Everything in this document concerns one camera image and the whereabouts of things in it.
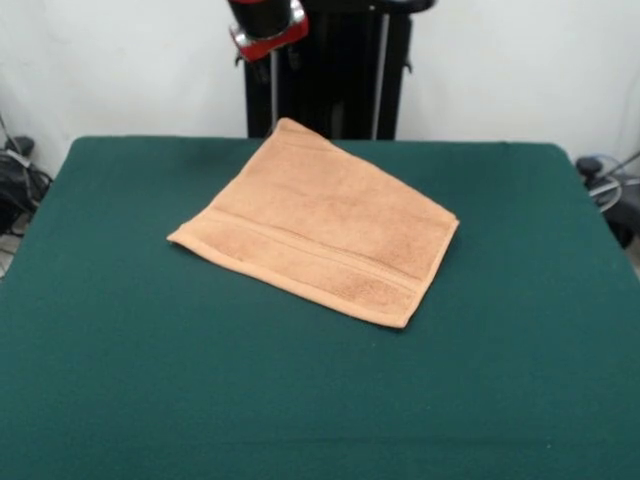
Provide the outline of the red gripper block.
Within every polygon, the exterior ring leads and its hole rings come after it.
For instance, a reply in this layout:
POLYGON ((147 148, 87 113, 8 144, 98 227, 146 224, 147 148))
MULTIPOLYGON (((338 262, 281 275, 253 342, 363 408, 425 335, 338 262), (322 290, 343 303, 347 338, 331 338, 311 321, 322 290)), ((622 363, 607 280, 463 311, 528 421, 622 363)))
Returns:
MULTIPOLYGON (((271 82, 272 51, 303 39, 309 20, 300 1, 229 1, 236 24, 230 35, 240 56, 253 63, 257 84, 271 82)), ((300 69, 300 52, 295 45, 286 49, 292 71, 300 69)))

